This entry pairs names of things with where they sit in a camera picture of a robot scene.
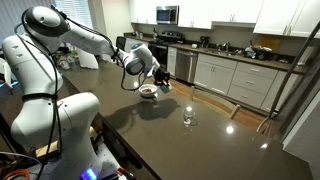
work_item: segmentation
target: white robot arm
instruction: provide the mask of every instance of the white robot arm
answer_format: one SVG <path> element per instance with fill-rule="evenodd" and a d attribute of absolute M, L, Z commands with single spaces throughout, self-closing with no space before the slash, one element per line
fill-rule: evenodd
<path fill-rule="evenodd" d="M 10 36 L 2 43 L 6 60 L 23 90 L 23 107 L 14 120 L 11 133 L 23 145 L 47 143 L 52 126 L 61 125 L 61 162 L 49 179 L 77 179 L 91 170 L 97 177 L 106 165 L 94 152 L 88 135 L 89 127 L 99 110 L 99 101 L 91 93 L 76 94 L 56 102 L 62 78 L 48 55 L 68 42 L 92 54 L 108 54 L 124 62 L 130 75 L 145 72 L 154 75 L 169 91 L 169 73 L 145 45 L 135 45 L 128 54 L 112 46 L 104 35 L 65 19 L 64 14 L 46 7 L 27 9 L 22 15 L 25 35 Z M 61 124 L 52 121 L 58 116 Z M 51 134 L 57 134 L 58 128 Z"/>

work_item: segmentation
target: microwave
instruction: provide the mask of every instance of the microwave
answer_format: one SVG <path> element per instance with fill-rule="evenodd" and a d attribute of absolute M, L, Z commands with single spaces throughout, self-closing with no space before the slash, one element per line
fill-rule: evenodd
<path fill-rule="evenodd" d="M 157 6 L 158 24 L 178 24 L 179 6 Z"/>

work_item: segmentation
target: wall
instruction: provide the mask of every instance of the wall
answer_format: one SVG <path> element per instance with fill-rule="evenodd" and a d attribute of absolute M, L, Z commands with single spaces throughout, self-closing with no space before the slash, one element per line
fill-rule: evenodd
<path fill-rule="evenodd" d="M 105 34 L 116 44 L 117 36 L 132 32 L 128 0 L 88 0 L 95 30 Z"/>
<path fill-rule="evenodd" d="M 309 162 L 314 179 L 320 179 L 320 91 L 284 140 L 284 150 Z"/>
<path fill-rule="evenodd" d="M 158 33 L 165 30 L 173 30 L 181 32 L 185 35 L 187 40 L 199 41 L 200 36 L 209 36 L 210 43 L 226 43 L 230 42 L 231 46 L 246 48 L 250 45 L 250 40 L 255 43 L 261 34 L 254 34 L 253 28 L 248 27 L 232 27 L 232 26 L 213 26 L 212 29 L 193 29 L 183 28 L 177 25 L 148 25 L 148 24 L 133 24 L 135 30 L 146 34 L 152 34 L 155 27 Z M 300 37 L 282 37 L 277 36 L 280 39 L 280 45 L 275 53 L 296 56 L 299 50 L 303 46 L 306 38 Z M 320 45 L 320 40 L 316 39 L 312 42 L 316 49 Z"/>

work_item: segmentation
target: countertop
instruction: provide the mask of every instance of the countertop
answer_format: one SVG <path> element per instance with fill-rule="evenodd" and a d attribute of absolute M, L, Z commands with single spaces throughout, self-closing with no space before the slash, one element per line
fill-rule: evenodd
<path fill-rule="evenodd" d="M 174 92 L 158 89 L 157 98 L 145 99 L 138 91 L 125 91 L 122 68 L 110 62 L 99 68 L 63 74 L 80 92 L 98 97 L 104 121 L 162 179 L 312 179 L 308 163 L 283 151 L 280 143 Z M 132 88 L 133 82 L 137 77 L 126 76 L 124 86 Z M 191 126 L 183 123 L 186 106 L 196 112 Z"/>
<path fill-rule="evenodd" d="M 150 37 L 143 37 L 143 39 L 136 38 L 135 36 L 126 36 L 126 37 L 130 38 L 130 39 L 146 41 L 146 42 L 154 41 L 154 39 L 150 38 Z M 242 56 L 238 56 L 238 55 L 226 56 L 226 55 L 219 55 L 219 54 L 215 54 L 215 53 L 209 53 L 207 51 L 212 50 L 212 48 L 192 48 L 191 44 L 178 44 L 177 43 L 177 44 L 170 44 L 169 47 L 174 47 L 174 48 L 178 48 L 178 49 L 182 49 L 182 50 L 189 50 L 189 51 L 202 53 L 202 54 L 206 54 L 206 55 L 210 55 L 210 56 L 221 57 L 221 58 L 225 58 L 225 59 L 229 59 L 229 60 L 233 60 L 233 61 L 237 61 L 237 62 L 244 62 L 244 63 L 254 64 L 254 65 L 258 65 L 258 66 L 268 67 L 268 68 L 272 68 L 272 69 L 276 69 L 276 70 L 280 70 L 280 71 L 288 71 L 288 69 L 291 66 L 291 64 L 280 63 L 278 61 L 262 61 L 262 60 L 250 59 L 250 58 L 246 58 L 246 57 L 242 57 Z M 296 66 L 293 72 L 296 74 L 304 74 L 306 71 L 307 71 L 307 66 Z"/>

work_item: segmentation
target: oven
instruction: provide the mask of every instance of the oven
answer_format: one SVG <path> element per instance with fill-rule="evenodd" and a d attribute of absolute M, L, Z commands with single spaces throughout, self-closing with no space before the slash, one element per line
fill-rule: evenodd
<path fill-rule="evenodd" d="M 149 42 L 148 48 L 151 51 L 153 57 L 155 57 L 159 62 L 160 68 L 167 71 L 168 46 Z"/>

